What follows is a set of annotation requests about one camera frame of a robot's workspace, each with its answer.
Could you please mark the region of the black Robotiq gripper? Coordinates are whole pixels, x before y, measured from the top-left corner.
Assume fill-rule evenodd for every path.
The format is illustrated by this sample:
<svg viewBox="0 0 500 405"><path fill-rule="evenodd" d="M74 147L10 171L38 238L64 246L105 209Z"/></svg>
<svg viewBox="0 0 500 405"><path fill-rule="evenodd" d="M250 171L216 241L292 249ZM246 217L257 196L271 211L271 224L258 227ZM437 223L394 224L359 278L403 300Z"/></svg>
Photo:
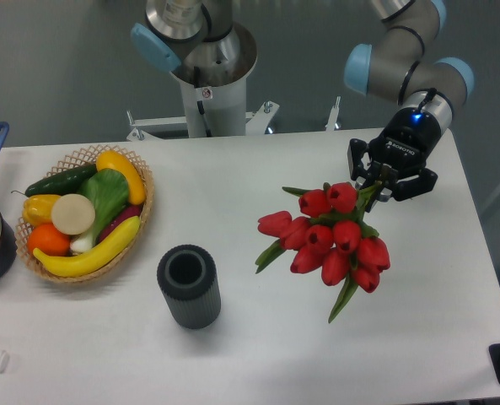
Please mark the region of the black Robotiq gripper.
<svg viewBox="0 0 500 405"><path fill-rule="evenodd" d="M349 141L350 178L358 189L371 187L379 179L379 202L402 202L431 192L438 175L425 167L439 139L440 126L434 116L414 107L401 109L369 146L361 139ZM380 164L392 169L385 167L379 176Z"/></svg>

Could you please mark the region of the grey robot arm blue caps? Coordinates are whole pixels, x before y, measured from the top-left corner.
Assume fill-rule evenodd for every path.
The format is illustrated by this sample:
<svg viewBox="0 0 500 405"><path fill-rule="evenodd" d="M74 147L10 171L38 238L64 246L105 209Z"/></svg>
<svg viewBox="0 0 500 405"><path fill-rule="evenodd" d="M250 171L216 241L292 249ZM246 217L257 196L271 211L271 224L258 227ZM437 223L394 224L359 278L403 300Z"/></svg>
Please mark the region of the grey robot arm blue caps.
<svg viewBox="0 0 500 405"><path fill-rule="evenodd" d="M179 83L193 138L250 135L266 129L264 111L246 115L246 79L257 61L252 34L234 22L230 1L150 1L132 43L148 63ZM386 28L376 46L355 46L345 85L394 101L399 109L377 138L353 139L351 178L372 201L403 201L430 192L438 179L427 158L474 87L457 58L422 62L446 20L440 1L375 1Z"/></svg>

